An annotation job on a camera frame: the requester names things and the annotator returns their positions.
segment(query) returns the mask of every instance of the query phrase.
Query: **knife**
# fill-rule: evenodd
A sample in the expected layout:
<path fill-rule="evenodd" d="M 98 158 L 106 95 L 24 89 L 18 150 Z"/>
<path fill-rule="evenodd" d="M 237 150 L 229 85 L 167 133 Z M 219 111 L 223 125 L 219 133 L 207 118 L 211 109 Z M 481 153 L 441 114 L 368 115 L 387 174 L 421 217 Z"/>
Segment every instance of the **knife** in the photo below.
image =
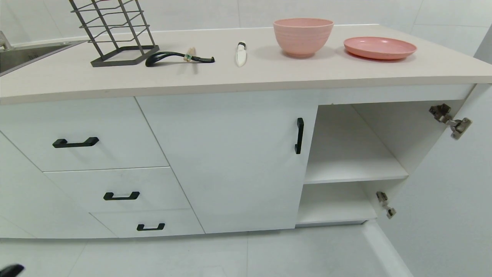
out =
<path fill-rule="evenodd" d="M 236 64 L 239 67 L 242 67 L 246 63 L 246 43 L 244 41 L 240 41 L 238 43 L 238 49 L 236 51 Z"/>

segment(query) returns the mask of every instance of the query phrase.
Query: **white floor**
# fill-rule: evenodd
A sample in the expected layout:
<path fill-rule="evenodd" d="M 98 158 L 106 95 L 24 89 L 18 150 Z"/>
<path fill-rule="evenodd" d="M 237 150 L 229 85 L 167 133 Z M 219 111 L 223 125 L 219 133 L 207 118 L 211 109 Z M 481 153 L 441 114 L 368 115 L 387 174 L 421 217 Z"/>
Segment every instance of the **white floor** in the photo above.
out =
<path fill-rule="evenodd" d="M 0 240 L 21 277 L 386 277 L 363 225 L 104 240 Z"/>

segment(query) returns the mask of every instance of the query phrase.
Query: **drawer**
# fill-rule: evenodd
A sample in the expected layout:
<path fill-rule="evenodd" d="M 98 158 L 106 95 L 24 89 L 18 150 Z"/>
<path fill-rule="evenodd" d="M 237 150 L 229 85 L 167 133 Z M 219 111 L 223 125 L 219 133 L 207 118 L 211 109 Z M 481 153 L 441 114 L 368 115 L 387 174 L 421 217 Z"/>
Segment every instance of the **drawer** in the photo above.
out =
<path fill-rule="evenodd" d="M 170 167 L 45 174 L 88 212 L 191 208 Z"/>
<path fill-rule="evenodd" d="M 169 165 L 134 98 L 5 105 L 0 130 L 44 172 Z"/>
<path fill-rule="evenodd" d="M 96 212 L 92 215 L 119 238 L 204 234 L 192 209 Z"/>

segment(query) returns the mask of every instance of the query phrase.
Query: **sink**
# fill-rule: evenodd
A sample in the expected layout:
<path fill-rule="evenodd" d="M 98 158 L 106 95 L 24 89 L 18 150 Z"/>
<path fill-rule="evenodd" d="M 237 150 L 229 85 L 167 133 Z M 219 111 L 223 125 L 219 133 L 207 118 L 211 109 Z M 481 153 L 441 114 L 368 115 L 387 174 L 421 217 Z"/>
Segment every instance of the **sink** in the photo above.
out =
<path fill-rule="evenodd" d="M 86 40 L 12 47 L 8 50 L 0 50 L 0 76 L 82 42 L 86 42 Z"/>

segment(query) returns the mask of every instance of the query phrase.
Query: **black metal rack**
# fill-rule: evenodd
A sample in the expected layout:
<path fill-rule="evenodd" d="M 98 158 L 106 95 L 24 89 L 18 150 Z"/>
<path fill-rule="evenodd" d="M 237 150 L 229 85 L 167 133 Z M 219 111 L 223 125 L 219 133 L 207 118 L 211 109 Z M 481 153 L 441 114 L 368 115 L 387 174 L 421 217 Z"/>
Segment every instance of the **black metal rack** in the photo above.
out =
<path fill-rule="evenodd" d="M 147 24 L 147 21 L 145 20 L 144 17 L 144 11 L 142 11 L 142 8 L 140 7 L 140 3 L 138 0 L 127 0 L 123 2 L 122 0 L 110 0 L 110 1 L 117 1 L 118 5 L 114 7 L 106 7 L 106 8 L 99 8 L 98 3 L 102 1 L 109 1 L 109 0 L 91 0 L 91 3 L 86 4 L 81 7 L 77 7 L 75 4 L 74 0 L 69 0 L 70 4 L 73 7 L 73 13 L 77 14 L 77 17 L 79 18 L 81 22 L 81 26 L 79 28 L 84 29 L 87 32 L 87 35 L 89 36 L 90 40 L 89 43 L 92 43 L 94 47 L 96 48 L 97 52 L 100 55 L 100 58 L 97 58 L 91 62 L 93 67 L 112 67 L 112 66 L 130 66 L 130 65 L 136 65 L 143 60 L 147 59 L 150 55 L 153 53 L 157 52 L 159 50 L 159 46 L 155 44 L 154 38 L 152 38 L 151 31 L 149 29 L 150 25 Z M 127 5 L 130 2 L 135 2 L 136 3 L 136 9 L 133 10 L 127 10 L 125 5 Z M 82 13 L 84 12 L 96 12 L 98 14 L 97 17 L 90 19 L 89 21 L 85 21 Z M 126 22 L 123 22 L 121 24 L 107 24 L 104 16 L 107 15 L 113 15 L 113 14 L 122 14 Z M 132 24 L 132 20 L 135 18 L 141 17 L 143 24 L 140 25 L 134 25 Z M 93 35 L 91 32 L 92 28 L 104 28 L 104 31 Z M 132 39 L 127 39 L 127 40 L 117 40 L 115 39 L 113 33 L 111 32 L 112 29 L 115 28 L 129 28 L 133 38 Z M 152 42 L 152 45 L 142 45 L 138 36 L 141 35 L 143 32 L 147 31 L 147 34 L 149 34 L 149 38 Z M 101 36 L 102 34 L 108 34 L 109 40 L 102 40 L 102 41 L 97 41 L 96 39 Z M 118 42 L 132 42 L 135 41 L 137 45 L 132 45 L 132 46 L 118 46 Z M 98 43 L 106 43 L 106 42 L 111 42 L 113 43 L 115 50 L 103 54 L 101 48 L 99 47 Z M 141 56 L 134 60 L 124 60 L 124 61 L 108 61 L 108 59 L 116 56 L 118 53 L 121 53 L 123 51 L 127 50 L 140 50 Z"/>

